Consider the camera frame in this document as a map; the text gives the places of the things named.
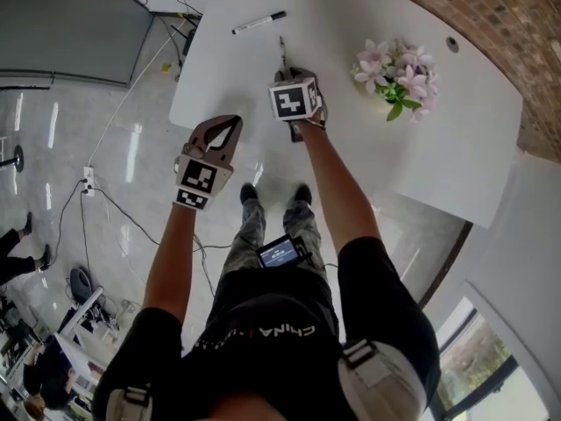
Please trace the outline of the person's right camouflage trouser leg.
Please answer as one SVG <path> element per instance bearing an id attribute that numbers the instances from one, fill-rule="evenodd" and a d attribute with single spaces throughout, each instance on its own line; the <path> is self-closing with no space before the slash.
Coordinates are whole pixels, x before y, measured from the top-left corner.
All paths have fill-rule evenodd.
<path id="1" fill-rule="evenodd" d="M 320 275 L 325 281 L 327 274 L 321 255 L 322 239 L 317 229 L 314 212 L 304 200 L 291 198 L 283 216 L 283 227 L 292 239 L 301 238 L 303 246 L 311 256 L 302 260 L 298 267 Z"/>

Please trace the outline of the person's left camouflage trouser leg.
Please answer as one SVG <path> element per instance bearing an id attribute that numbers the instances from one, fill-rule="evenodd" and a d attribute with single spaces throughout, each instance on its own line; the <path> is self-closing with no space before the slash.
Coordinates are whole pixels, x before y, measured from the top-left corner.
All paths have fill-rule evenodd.
<path id="1" fill-rule="evenodd" d="M 257 250 L 264 245 L 265 210 L 257 198 L 247 199 L 242 209 L 242 225 L 231 243 L 221 277 L 233 271 L 261 268 Z"/>

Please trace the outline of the white metal rack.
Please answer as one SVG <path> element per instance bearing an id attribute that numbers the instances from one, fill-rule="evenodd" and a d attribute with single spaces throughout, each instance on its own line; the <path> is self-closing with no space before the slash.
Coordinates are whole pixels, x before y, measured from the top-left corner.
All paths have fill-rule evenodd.
<path id="1" fill-rule="evenodd" d="M 76 372 L 72 390 L 85 402 L 92 402 L 99 380 L 118 350 L 119 336 L 110 324 L 95 321 L 97 299 L 103 294 L 97 289 L 85 304 L 63 326 L 53 334 L 54 344 L 60 347 L 62 356 Z"/>

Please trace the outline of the black round stand base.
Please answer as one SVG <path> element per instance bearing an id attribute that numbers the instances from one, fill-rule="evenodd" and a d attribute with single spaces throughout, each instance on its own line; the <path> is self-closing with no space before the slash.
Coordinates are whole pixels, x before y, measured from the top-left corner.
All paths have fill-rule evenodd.
<path id="1" fill-rule="evenodd" d="M 24 170 L 25 157 L 21 145 L 15 146 L 13 155 L 10 159 L 5 161 L 0 161 L 0 170 L 5 169 L 8 166 L 13 166 L 17 173 L 21 173 Z"/>

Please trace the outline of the white marker pen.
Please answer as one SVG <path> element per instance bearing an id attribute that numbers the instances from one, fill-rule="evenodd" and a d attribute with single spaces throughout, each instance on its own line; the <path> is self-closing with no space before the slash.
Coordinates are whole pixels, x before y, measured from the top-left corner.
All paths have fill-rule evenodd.
<path id="1" fill-rule="evenodd" d="M 246 31 L 254 29 L 258 26 L 272 23 L 274 20 L 282 19 L 282 18 L 285 18 L 286 16 L 287 16 L 287 13 L 285 11 L 278 11 L 278 12 L 270 14 L 266 17 L 259 18 L 259 19 L 253 20 L 251 22 L 245 23 L 243 25 L 236 26 L 235 28 L 233 28 L 231 30 L 231 33 L 233 35 L 238 35 L 241 32 L 246 32 Z"/>

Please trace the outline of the person's camouflage trouser leg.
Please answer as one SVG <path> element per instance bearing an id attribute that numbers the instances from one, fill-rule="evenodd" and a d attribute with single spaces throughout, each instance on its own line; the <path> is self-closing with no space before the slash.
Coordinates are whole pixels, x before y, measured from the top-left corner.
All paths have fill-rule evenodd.
<path id="1" fill-rule="evenodd" d="M 321 255 L 322 239 L 317 229 L 314 212 L 304 200 L 291 198 L 283 216 L 283 227 L 292 239 L 301 238 L 303 246 L 311 256 L 302 260 L 298 267 L 320 275 L 325 281 L 327 274 Z"/>
<path id="2" fill-rule="evenodd" d="M 265 210 L 257 198 L 247 199 L 242 209 L 242 225 L 231 243 L 221 277 L 233 271 L 261 268 L 257 250 L 264 245 Z"/>

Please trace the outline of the white desk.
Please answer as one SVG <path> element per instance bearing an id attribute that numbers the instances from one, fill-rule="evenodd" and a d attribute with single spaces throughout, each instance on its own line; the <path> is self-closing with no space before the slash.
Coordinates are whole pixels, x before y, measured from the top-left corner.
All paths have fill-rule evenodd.
<path id="1" fill-rule="evenodd" d="M 287 16 L 238 35 L 231 30 L 278 11 Z M 314 72 L 329 108 L 327 133 L 366 193 L 390 190 L 488 227 L 515 155 L 522 95 L 467 39 L 409 0 L 209 0 L 170 111 L 193 128 L 238 114 L 235 168 L 256 167 L 288 181 L 310 176 L 302 146 L 278 122 L 267 87 L 287 61 Z M 387 122 L 352 80 L 370 39 L 423 46 L 437 65 L 436 108 L 419 122 Z"/>

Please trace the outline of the silver pen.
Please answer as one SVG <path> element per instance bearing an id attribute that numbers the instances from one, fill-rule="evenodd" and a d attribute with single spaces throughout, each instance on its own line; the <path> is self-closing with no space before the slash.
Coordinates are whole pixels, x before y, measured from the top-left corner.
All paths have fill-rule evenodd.
<path id="1" fill-rule="evenodd" d="M 286 80 L 288 80 L 291 79 L 291 75 L 289 73 L 290 67 L 288 66 L 285 43 L 282 37 L 279 37 L 279 43 L 280 43 L 281 69 L 286 72 L 286 76 L 287 76 Z"/>

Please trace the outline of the small black screen device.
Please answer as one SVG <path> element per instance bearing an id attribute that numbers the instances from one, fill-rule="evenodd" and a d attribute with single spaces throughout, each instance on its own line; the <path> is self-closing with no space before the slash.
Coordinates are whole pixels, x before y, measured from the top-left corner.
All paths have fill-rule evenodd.
<path id="1" fill-rule="evenodd" d="M 289 234 L 258 248 L 256 254 L 263 268 L 295 266 L 305 261 L 310 263 L 312 257 L 302 237 L 293 238 Z"/>

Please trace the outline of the black framed window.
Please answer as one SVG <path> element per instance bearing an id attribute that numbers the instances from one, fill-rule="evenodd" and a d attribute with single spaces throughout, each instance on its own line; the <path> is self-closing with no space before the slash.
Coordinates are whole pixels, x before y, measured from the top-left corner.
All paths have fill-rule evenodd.
<path id="1" fill-rule="evenodd" d="M 501 390 L 518 362 L 492 326 L 462 298 L 437 330 L 441 378 L 430 403 L 435 421 L 453 421 Z"/>

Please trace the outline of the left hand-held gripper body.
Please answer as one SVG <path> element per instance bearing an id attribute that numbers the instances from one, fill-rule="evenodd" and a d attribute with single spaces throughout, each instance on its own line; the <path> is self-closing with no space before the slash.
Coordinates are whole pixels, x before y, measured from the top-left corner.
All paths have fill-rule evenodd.
<path id="1" fill-rule="evenodd" d="M 207 210 L 231 178 L 231 152 L 184 146 L 175 162 L 174 204 L 195 211 Z"/>

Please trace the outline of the grey metal cabinet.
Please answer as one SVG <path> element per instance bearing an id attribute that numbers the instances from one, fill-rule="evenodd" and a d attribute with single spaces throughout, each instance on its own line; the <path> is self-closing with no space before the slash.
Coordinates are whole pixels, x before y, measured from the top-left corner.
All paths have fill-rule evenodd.
<path id="1" fill-rule="evenodd" d="M 126 88 L 152 23 L 133 0 L 0 0 L 0 90 Z"/>

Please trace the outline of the person's right forearm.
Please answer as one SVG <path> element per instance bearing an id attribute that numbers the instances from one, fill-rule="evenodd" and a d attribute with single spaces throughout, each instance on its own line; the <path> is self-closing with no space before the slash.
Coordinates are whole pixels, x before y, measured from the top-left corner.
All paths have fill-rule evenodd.
<path id="1" fill-rule="evenodd" d="M 340 252 L 355 239 L 379 239 L 373 207 L 331 144 L 326 131 L 309 122 L 298 125 L 335 250 Z"/>

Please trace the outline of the black round floor device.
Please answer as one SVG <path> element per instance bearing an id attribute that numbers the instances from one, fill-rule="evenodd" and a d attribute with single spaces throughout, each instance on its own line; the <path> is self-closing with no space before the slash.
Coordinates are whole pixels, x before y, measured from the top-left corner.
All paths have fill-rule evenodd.
<path id="1" fill-rule="evenodd" d="M 89 272 L 82 267 L 71 269 L 69 284 L 72 297 L 78 304 L 85 303 L 93 295 Z"/>

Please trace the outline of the person's black shirt torso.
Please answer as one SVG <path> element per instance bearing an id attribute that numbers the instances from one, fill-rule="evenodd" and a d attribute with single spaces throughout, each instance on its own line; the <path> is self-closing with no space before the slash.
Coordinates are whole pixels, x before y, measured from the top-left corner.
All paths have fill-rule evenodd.
<path id="1" fill-rule="evenodd" d="M 337 278 L 340 314 L 326 281 L 308 270 L 226 274 L 189 353 L 175 316 L 142 310 L 97 387 L 95 421 L 105 421 L 111 391 L 129 387 L 148 389 L 153 421 L 201 419 L 241 392 L 262 396 L 291 421 L 355 421 L 337 367 L 345 348 L 362 340 L 401 353 L 428 402 L 441 376 L 436 335 L 382 242 L 364 237 L 344 246 Z"/>

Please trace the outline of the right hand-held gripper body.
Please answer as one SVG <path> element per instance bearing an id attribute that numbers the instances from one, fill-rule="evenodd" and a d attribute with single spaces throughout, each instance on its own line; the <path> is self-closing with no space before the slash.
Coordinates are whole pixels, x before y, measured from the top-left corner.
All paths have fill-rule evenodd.
<path id="1" fill-rule="evenodd" d="M 318 88 L 317 78 L 288 79 L 274 82 L 268 87 L 269 97 L 276 120 L 289 126 L 293 143 L 303 142 L 298 123 L 308 123 L 325 130 L 327 110 Z"/>

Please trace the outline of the person's left forearm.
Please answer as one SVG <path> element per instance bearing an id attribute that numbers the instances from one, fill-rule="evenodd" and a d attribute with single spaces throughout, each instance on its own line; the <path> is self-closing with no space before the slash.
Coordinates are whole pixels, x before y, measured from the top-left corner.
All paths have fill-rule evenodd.
<path id="1" fill-rule="evenodd" d="M 192 283 L 196 212 L 174 204 L 148 275 L 144 308 L 165 310 L 181 324 Z"/>

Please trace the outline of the pink flowers in pale pot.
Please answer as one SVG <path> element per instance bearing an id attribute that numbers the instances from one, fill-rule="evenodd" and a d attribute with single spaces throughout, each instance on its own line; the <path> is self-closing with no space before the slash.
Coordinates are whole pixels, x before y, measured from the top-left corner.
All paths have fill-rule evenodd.
<path id="1" fill-rule="evenodd" d="M 418 122 L 437 106 L 436 63 L 423 46 L 409 44 L 405 39 L 380 43 L 366 40 L 350 74 L 368 96 L 383 103 L 387 122 L 406 111 L 413 122 Z"/>

